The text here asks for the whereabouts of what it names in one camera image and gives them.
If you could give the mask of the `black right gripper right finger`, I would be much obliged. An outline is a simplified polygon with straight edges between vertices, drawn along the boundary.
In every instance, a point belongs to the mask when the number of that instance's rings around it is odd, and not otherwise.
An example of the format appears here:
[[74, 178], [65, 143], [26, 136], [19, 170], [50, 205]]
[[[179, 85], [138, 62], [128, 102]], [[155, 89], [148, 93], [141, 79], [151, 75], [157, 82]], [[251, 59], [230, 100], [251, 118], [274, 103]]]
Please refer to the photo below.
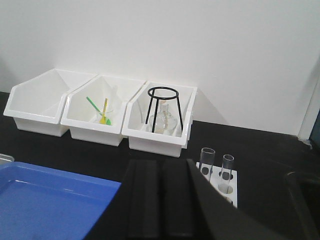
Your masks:
[[197, 210], [207, 228], [206, 240], [305, 240], [285, 176], [293, 171], [269, 161], [241, 163], [237, 174], [237, 207], [202, 176], [193, 160], [187, 164]]

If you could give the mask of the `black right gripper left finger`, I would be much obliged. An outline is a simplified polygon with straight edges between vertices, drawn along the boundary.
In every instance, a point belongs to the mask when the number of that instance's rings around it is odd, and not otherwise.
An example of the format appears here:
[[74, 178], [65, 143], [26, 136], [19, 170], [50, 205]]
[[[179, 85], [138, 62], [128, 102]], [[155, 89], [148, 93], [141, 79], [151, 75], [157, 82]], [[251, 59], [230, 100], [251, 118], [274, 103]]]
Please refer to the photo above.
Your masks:
[[126, 237], [189, 238], [189, 173], [184, 160], [136, 163]]

